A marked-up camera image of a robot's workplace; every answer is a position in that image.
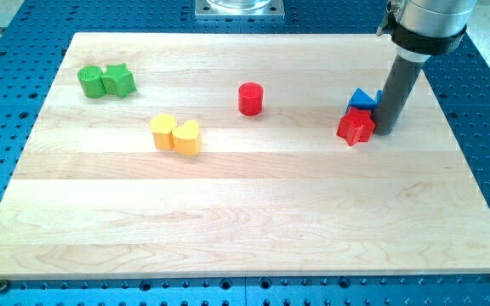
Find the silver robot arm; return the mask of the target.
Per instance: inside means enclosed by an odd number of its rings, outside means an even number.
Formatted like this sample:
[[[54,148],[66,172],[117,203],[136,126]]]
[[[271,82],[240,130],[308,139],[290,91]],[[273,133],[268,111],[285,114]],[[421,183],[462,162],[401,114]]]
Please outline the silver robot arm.
[[[458,47],[477,0],[391,0],[376,35],[390,35],[397,54],[410,62]]]

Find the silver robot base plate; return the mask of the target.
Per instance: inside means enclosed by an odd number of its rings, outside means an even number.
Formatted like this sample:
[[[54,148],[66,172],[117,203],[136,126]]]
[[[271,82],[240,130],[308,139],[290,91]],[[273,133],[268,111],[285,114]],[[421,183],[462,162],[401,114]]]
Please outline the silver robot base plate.
[[[283,0],[196,0],[197,20],[283,20]]]

